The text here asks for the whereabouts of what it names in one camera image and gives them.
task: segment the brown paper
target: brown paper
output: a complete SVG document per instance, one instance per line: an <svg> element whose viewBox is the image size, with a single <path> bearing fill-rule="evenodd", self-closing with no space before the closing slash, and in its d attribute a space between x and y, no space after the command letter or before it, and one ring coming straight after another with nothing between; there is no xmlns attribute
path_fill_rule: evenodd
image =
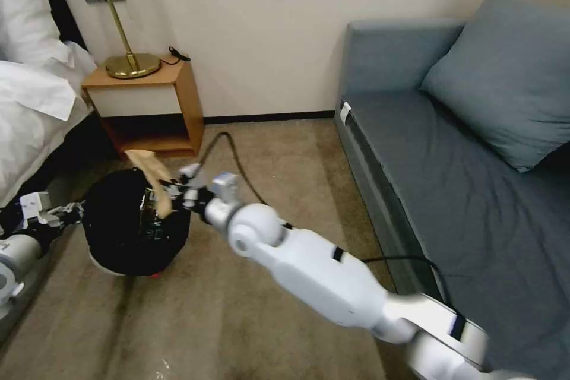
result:
<svg viewBox="0 0 570 380"><path fill-rule="evenodd" d="M166 218L172 212L172 202L159 180L172 181L170 172L152 151L127 150L125 154L132 164L143 172L147 181L153 187L156 195L156 213L158 217L161 219Z"/></svg>

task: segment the carpet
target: carpet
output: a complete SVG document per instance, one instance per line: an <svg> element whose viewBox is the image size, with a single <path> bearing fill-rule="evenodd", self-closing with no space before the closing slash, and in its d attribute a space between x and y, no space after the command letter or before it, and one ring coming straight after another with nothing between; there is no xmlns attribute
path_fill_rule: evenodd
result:
<svg viewBox="0 0 570 380"><path fill-rule="evenodd" d="M379 255L332 120L212 125L204 147L219 131L232 133L251 181L282 218L357 257ZM165 163L175 171L191 161ZM126 166L94 165L77 191ZM209 179L237 172L227 142L204 171ZM242 192L254 201L245 185ZM89 260L81 227L62 244L50 278L2 350L3 380L411 378L399 349L321 318L197 216L187 245L160 278L103 274ZM373 270L392 287L383 264Z"/></svg>

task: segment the black cable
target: black cable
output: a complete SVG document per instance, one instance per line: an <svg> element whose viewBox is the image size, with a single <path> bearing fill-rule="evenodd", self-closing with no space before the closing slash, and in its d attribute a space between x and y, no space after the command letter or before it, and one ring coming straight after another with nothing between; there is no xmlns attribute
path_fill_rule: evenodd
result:
<svg viewBox="0 0 570 380"><path fill-rule="evenodd" d="M441 273L438 265L431 261L429 258L426 258L421 255L388 255L388 256L380 256L374 258L365 258L361 260L365 264L369 264L371 262L376 261L392 261L392 260L416 260L416 261L423 261L430 265L430 267L437 273L439 277L439 282L441 283L442 288L442 303L449 307L451 310L455 311L455 322L449 332L449 335L456 339L457 341L461 341L461 336L463 331L465 330L465 324L467 322L467 318L453 305L451 301L451 293L449 292L449 287L447 286L447 281L445 280L444 275Z"/></svg>
<svg viewBox="0 0 570 380"><path fill-rule="evenodd" d="M199 163L197 170L195 171L195 175L197 175L198 172L200 172L202 167L205 165L206 161L208 160L208 156L210 156L210 153L212 152L212 150L214 149L214 147L216 146L216 144L218 143L218 141L220 140L221 137L226 137L228 143L230 143L230 148L232 149L233 159L236 162L237 169L239 170L239 173L242 175L243 180L247 183L247 185L249 186L251 191L258 198L258 200L261 203L263 203L264 205L267 205L267 202L265 202L265 199L263 199L263 197L261 197L260 194L257 193L257 190L254 188L254 185L251 184L251 181L249 180L248 175L245 173L245 169L243 169L242 162L239 160L239 155L238 155L238 150L236 148L236 143L234 142L233 137L228 132L219 132L214 137L212 142L208 145L208 147L206 147L206 151L204 152L202 159L200 159L200 163Z"/></svg>
<svg viewBox="0 0 570 380"><path fill-rule="evenodd" d="M372 262L377 262L377 261L392 261L392 260L416 260L416 261L423 261L424 263L429 264L430 267L435 271L435 273L437 273L437 276L441 283L442 294L443 294L441 296L443 300L442 303L447 305L449 308L455 310L457 314L459 314L459 311L455 309L453 302L451 301L451 294L449 292L449 287L447 286L447 282L445 280L444 275L441 273L441 270L439 269L438 265L435 264L433 261L431 261L429 258L426 258L421 255L391 255L391 256L389 255L389 256L379 256L374 258L365 258L361 261L365 264L370 264Z"/></svg>
<svg viewBox="0 0 570 380"><path fill-rule="evenodd" d="M168 47L168 51L170 52L170 54L172 56L174 56L175 58L177 58L176 62L168 62L165 61L164 59L161 59L162 62L164 62L165 64L168 65L176 65L178 64L180 61L185 61L185 62L189 62L191 59L189 56L183 55L180 52L178 52L175 48L173 48L172 46Z"/></svg>
<svg viewBox="0 0 570 380"><path fill-rule="evenodd" d="M160 58L160 60L161 60L162 62L164 62L165 64L168 64L168 65L176 65L176 64L178 64L178 63L181 61L180 58L178 58L175 62L168 62L167 60L162 59L162 58Z"/></svg>

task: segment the sofa cushion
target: sofa cushion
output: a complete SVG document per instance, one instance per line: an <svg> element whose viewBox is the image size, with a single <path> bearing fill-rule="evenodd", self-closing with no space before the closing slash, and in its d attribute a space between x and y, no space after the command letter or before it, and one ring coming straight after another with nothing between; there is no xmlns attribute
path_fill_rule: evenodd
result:
<svg viewBox="0 0 570 380"><path fill-rule="evenodd" d="M489 333L491 365L570 378L570 169L516 172L421 91L344 99L454 304Z"/></svg>
<svg viewBox="0 0 570 380"><path fill-rule="evenodd" d="M570 11L485 0L422 88L531 169L570 140Z"/></svg>

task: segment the sofa armrest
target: sofa armrest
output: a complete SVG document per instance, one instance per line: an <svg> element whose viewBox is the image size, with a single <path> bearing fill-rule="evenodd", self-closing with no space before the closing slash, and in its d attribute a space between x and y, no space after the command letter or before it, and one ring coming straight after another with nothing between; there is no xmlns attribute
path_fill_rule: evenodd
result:
<svg viewBox="0 0 570 380"><path fill-rule="evenodd" d="M446 18L351 22L344 45L340 97L418 88L457 40L463 25Z"/></svg>

